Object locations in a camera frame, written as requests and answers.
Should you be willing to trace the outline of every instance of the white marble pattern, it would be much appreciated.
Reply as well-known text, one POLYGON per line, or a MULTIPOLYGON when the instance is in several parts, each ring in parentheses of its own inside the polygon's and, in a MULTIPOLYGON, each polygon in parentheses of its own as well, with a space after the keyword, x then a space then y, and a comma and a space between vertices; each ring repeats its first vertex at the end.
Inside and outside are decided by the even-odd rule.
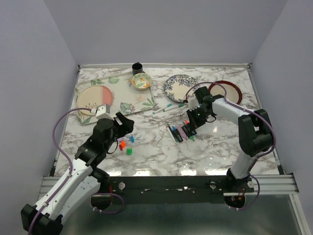
MULTIPOLYGON (((81 69, 78 82, 109 76, 131 69, 81 69)), ((156 106, 152 110, 129 115, 135 121, 132 135, 135 143, 126 137, 126 144, 133 148, 132 155, 117 149, 98 166, 111 176, 179 176, 179 175, 221 175, 235 162, 240 146, 238 127, 223 117, 214 123, 207 123, 197 130, 198 137, 175 145, 166 124, 181 123, 187 119, 179 113, 182 109, 152 114, 153 110, 171 103, 163 90, 164 82, 174 74, 188 74, 198 81, 227 80, 236 84, 243 93, 241 105, 257 109, 257 101, 246 69, 244 68, 144 68, 153 78, 152 91, 156 106)), ((92 133, 94 124, 81 126, 72 114, 68 118, 62 149, 73 159, 77 148, 92 133)), ((58 158, 55 176, 61 176, 68 168, 63 155, 58 158)), ((256 163, 252 174, 278 174, 272 154, 256 163)))

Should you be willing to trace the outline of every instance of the purple wall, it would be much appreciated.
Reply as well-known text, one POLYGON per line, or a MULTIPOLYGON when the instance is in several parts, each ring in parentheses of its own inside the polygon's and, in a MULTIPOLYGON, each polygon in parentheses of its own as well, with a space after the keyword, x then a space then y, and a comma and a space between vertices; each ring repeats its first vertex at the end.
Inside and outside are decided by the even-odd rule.
POLYGON ((52 167, 52 127, 68 110, 77 66, 42 0, 1 2, 0 55, 0 228, 18 235, 20 211, 52 167))
POLYGON ((252 62, 286 0, 45 0, 78 64, 252 62))
POLYGON ((313 1, 289 0, 259 50, 252 72, 277 133, 282 166, 293 172, 313 231, 313 1))

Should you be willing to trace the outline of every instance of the screw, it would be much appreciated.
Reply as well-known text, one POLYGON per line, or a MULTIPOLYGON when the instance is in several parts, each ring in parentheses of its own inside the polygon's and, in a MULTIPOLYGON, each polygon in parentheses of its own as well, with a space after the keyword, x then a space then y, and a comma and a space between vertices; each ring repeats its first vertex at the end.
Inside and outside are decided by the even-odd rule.
POLYGON ((252 181, 249 181, 247 184, 248 184, 249 188, 253 188, 254 187, 254 183, 252 181))
POLYGON ((124 182, 119 183, 119 184, 118 184, 118 188, 119 188, 120 190, 123 190, 123 189, 125 188, 124 182))
POLYGON ((211 188, 211 189, 215 189, 215 188, 216 188, 216 183, 212 181, 212 182, 210 183, 210 188, 211 188))

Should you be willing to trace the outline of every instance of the small bowl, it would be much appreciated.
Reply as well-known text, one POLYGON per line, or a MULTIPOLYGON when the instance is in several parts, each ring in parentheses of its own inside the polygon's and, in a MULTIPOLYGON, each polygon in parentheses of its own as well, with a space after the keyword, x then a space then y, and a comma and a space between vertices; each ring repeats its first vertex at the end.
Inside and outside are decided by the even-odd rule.
POLYGON ((132 85, 138 90, 144 91, 152 84, 152 78, 146 73, 137 73, 132 77, 132 85))

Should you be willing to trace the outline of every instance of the black mug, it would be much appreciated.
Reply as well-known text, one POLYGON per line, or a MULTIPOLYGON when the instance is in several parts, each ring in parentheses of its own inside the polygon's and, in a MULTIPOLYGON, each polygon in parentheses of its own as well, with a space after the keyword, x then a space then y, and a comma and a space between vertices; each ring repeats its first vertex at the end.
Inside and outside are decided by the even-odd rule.
POLYGON ((137 73, 144 72, 144 71, 143 71, 142 64, 139 63, 139 62, 134 63, 133 66, 132 66, 132 69, 133 69, 133 75, 135 75, 135 74, 137 74, 137 73))

